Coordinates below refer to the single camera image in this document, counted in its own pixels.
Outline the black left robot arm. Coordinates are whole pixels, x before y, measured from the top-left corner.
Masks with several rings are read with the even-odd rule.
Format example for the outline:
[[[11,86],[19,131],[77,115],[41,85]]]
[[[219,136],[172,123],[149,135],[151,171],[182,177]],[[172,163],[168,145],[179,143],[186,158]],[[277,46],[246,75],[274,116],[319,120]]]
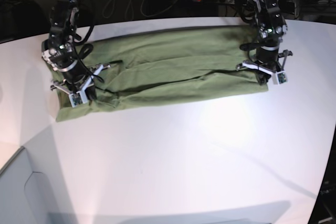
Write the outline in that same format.
[[[261,85],[269,80],[275,85],[284,84],[288,82],[284,67],[287,57],[292,56],[292,52],[279,51],[288,26],[278,0],[248,0],[248,2],[254,7],[254,16],[250,23],[256,29],[256,36],[251,42],[240,45],[240,49],[247,52],[248,59],[238,64],[236,70],[253,71]]]

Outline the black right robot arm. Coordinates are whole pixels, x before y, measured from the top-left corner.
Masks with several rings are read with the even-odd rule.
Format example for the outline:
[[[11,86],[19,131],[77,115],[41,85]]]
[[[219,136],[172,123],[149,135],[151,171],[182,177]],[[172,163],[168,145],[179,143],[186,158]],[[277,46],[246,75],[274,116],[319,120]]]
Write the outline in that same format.
[[[51,90],[67,95],[70,105],[75,108],[97,98],[94,79],[101,71],[110,67],[109,63],[87,67],[83,60],[93,51],[87,41],[93,31],[90,25],[85,37],[77,34],[80,0],[57,0],[50,14],[48,39],[41,45],[41,56],[62,80],[54,80]]]

